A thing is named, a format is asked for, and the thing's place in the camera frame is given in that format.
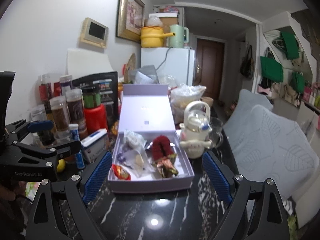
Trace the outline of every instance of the yellow pot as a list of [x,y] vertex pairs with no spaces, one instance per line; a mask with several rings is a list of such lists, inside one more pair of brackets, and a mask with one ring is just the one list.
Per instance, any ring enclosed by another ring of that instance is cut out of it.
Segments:
[[174,33],[163,33],[161,27],[143,27],[141,29],[141,47],[158,48],[163,45],[163,38],[174,36]]

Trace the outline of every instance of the white teapot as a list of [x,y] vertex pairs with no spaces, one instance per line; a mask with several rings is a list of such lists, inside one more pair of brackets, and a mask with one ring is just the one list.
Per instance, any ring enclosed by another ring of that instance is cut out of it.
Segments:
[[[194,106],[201,105],[205,107],[206,112],[191,110]],[[210,127],[210,107],[207,103],[194,101],[188,104],[180,128],[180,146],[186,151],[188,158],[196,159],[203,154],[204,148],[212,147],[212,142],[208,140],[212,128]]]

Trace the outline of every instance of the blue gripper pad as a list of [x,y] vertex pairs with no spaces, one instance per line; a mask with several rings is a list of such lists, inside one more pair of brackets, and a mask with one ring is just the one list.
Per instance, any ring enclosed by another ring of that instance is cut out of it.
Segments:
[[51,120],[47,121],[39,121],[39,122],[32,122],[28,125],[27,131],[31,133],[51,130],[53,128],[53,122]]
[[202,156],[202,165],[204,170],[207,172],[211,184],[217,192],[220,200],[229,205],[232,201],[230,185],[207,152],[205,152]]
[[82,200],[86,205],[95,199],[103,181],[108,175],[111,165],[112,155],[108,152],[104,155],[84,186],[84,196],[82,197]]

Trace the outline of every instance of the teapot lid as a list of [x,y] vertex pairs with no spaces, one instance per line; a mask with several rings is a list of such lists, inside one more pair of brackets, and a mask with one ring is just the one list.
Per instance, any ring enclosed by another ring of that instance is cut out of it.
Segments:
[[205,112],[201,110],[193,110],[189,113],[187,119],[187,128],[195,131],[205,131],[209,128],[210,120]]

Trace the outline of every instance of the lavender box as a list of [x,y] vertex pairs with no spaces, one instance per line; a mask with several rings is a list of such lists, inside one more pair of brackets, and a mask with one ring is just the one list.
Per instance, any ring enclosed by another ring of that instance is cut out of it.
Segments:
[[168,86],[160,84],[124,85],[124,97],[121,107],[119,133],[113,152],[113,163],[119,164],[117,154],[123,144],[124,130],[129,129],[141,134],[150,141],[159,135],[167,136],[176,147],[175,167],[177,177],[162,178],[158,172],[135,177],[130,170],[131,181],[119,180],[110,170],[108,181],[115,193],[156,193],[190,188],[194,172],[185,151],[179,147],[171,107],[168,99]]

